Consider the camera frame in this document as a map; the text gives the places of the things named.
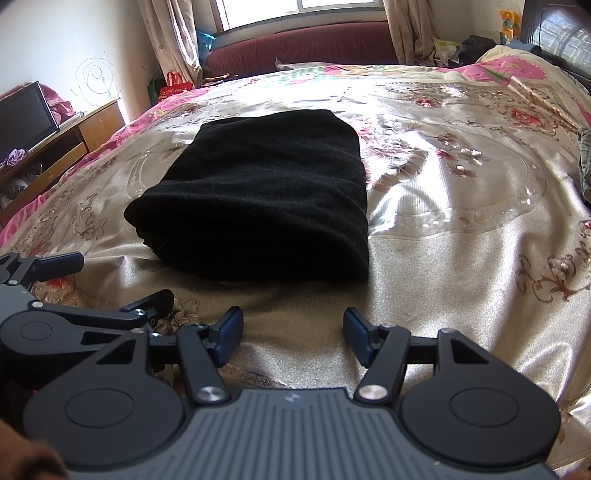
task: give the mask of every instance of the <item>satin bedspread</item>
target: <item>satin bedspread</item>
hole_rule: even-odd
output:
[[[204,281],[162,265],[123,219],[202,123],[314,108],[359,134],[367,284]],[[84,253],[82,273],[34,287],[44,301],[115,309],[170,288],[165,333],[241,306],[245,336],[222,372],[248,385],[352,391],[363,369],[342,338],[349,306],[414,335],[457,329],[556,399],[563,427],[548,462],[561,472],[591,457],[591,213],[576,185],[590,111],[561,71],[506,47],[458,70],[324,66],[238,80],[161,111],[71,174],[1,252]],[[409,368],[407,386],[428,375]]]

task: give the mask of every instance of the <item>red bag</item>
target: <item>red bag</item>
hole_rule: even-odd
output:
[[[168,72],[166,75],[166,83],[168,86],[162,87],[158,93],[158,101],[176,95],[177,93],[188,92],[193,90],[194,86],[191,82],[183,82],[183,77],[180,73]]]

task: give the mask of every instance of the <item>television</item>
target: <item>television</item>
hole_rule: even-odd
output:
[[[39,82],[13,93],[0,101],[0,162],[12,150],[30,150],[59,129]]]

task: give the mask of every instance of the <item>curtain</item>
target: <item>curtain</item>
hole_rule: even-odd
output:
[[[164,75],[177,72],[198,86],[202,69],[191,0],[138,0],[138,4]]]
[[[433,64],[437,37],[427,0],[384,0],[386,17],[400,65]]]

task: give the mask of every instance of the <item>white wall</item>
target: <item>white wall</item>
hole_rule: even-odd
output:
[[[0,92],[39,80],[77,111],[120,96],[126,120],[150,107],[160,72],[137,0],[12,0],[0,11]]]
[[[435,26],[440,38],[456,42],[462,42],[471,34],[490,36],[498,40],[498,35],[495,32],[500,31],[502,25],[498,9],[522,12],[524,3],[525,0],[430,0]],[[215,22],[209,0],[193,0],[193,10],[197,28],[209,33],[215,32]],[[322,13],[300,18],[286,17],[284,20],[247,27],[222,35],[216,41],[214,48],[292,28],[385,19],[384,12],[363,12],[361,10],[349,13]]]

